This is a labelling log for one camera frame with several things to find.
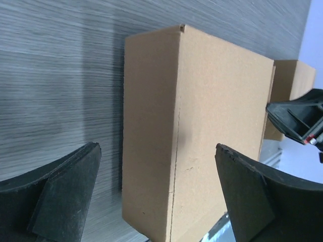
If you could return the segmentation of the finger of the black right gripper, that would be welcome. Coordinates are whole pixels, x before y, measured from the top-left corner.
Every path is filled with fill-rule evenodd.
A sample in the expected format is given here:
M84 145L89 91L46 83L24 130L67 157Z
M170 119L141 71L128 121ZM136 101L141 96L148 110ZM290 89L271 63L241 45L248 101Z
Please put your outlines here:
M322 89L266 106L271 123L287 138L300 144L322 146Z

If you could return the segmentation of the brown cardboard box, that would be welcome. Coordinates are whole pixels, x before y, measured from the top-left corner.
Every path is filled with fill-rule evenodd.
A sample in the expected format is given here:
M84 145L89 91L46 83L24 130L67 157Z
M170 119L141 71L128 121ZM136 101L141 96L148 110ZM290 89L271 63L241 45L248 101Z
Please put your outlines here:
M275 60L276 70L269 102L282 102L297 99L314 89L316 70L297 59ZM264 138L282 141L286 137L268 119Z

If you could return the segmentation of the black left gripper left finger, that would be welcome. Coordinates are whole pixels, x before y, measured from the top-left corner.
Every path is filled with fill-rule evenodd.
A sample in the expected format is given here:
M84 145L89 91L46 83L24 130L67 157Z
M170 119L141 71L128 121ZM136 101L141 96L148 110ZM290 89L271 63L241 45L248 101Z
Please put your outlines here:
M80 241L100 160L100 145L89 142L1 181L1 241Z

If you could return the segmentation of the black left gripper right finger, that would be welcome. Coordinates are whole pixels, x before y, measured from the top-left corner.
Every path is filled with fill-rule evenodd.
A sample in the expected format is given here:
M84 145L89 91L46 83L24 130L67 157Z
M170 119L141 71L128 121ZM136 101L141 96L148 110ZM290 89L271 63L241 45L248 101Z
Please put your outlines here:
M223 144L215 160L236 241L322 241L322 184Z

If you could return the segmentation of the spare cardboard blank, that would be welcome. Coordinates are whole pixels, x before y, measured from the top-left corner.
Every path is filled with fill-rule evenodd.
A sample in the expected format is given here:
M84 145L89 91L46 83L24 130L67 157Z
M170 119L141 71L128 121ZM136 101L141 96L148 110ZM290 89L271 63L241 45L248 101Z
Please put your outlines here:
M257 160L274 61L188 25L125 40L122 216L151 241L199 241L227 210L222 143Z

